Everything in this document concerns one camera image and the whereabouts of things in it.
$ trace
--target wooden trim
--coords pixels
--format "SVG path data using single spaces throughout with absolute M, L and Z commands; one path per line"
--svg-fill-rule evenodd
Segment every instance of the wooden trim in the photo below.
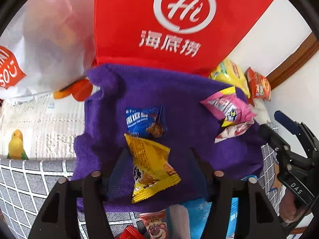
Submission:
M 307 229 L 307 227 L 294 228 L 291 230 L 290 234 L 291 235 L 299 235 L 299 234 L 302 234 L 306 229 Z
M 280 66 L 267 75 L 272 89 L 282 84 L 297 72 L 318 51 L 319 42 L 311 33 L 300 47 L 291 54 Z

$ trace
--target pink snack package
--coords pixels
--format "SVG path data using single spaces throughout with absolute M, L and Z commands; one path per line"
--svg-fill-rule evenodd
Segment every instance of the pink snack package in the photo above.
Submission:
M 215 144 L 227 138 L 237 137 L 242 135 L 249 129 L 251 125 L 253 125 L 253 123 L 255 123 L 255 121 L 250 120 L 245 123 L 240 123 L 240 124 L 236 124 L 236 125 L 225 128 L 224 131 L 215 138 Z
M 243 100 L 237 97 L 235 87 L 223 89 L 200 102 L 218 120 L 224 120 L 222 127 L 253 120 L 256 114 Z

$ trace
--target gray checkered bedsheet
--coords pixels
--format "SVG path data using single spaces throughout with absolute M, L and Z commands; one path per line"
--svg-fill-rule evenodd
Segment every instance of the gray checkered bedsheet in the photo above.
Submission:
M 275 179 L 275 152 L 268 145 L 262 146 L 264 170 L 258 181 L 269 200 L 279 213 L 279 202 L 283 191 L 271 190 Z M 76 160 L 20 161 L 0 159 L 0 208 L 4 218 L 18 239 L 28 238 L 32 224 L 44 200 L 59 177 L 70 178 Z M 133 225 L 142 234 L 146 232 L 139 213 L 107 213 L 111 230 L 115 236 Z M 87 239 L 84 214 L 78 213 L 82 239 Z

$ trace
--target white circle logo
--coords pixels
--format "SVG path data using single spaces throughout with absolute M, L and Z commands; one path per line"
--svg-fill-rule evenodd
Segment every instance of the white circle logo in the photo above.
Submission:
M 197 22 L 199 18 L 195 18 L 196 15 L 200 12 L 203 3 L 200 3 L 200 6 L 195 9 L 195 5 L 199 2 L 199 0 L 193 0 L 190 4 L 184 4 L 186 0 L 178 0 L 176 3 L 170 3 L 168 5 L 168 9 L 170 10 L 170 13 L 168 14 L 167 18 L 164 16 L 162 11 L 162 1 L 163 0 L 154 0 L 153 3 L 153 10 L 154 15 L 157 19 L 157 21 L 166 29 L 175 32 L 175 33 L 181 33 L 181 34 L 190 34 L 195 33 L 203 28 L 205 28 L 214 18 L 216 13 L 216 0 L 207 0 L 209 4 L 209 13 L 206 19 L 204 19 L 201 23 L 198 25 L 191 27 L 191 28 L 184 28 L 181 29 L 180 26 L 175 25 L 169 21 L 179 8 L 184 8 L 184 11 L 181 13 L 180 20 L 184 19 L 185 15 L 190 11 L 193 10 L 192 14 L 189 17 L 190 22 Z

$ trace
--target blue package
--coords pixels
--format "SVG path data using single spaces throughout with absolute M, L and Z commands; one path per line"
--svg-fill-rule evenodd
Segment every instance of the blue package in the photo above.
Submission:
M 163 106 L 150 109 L 128 108 L 126 110 L 126 124 L 131 136 L 149 138 L 161 137 L 164 134 L 162 125 Z
M 242 180 L 256 175 L 248 175 Z M 235 236 L 238 198 L 232 198 L 229 215 L 228 229 L 225 239 L 233 239 Z M 187 201 L 181 205 L 173 205 L 166 208 L 167 227 L 170 239 L 200 239 L 204 231 L 212 203 L 205 199 L 195 199 Z

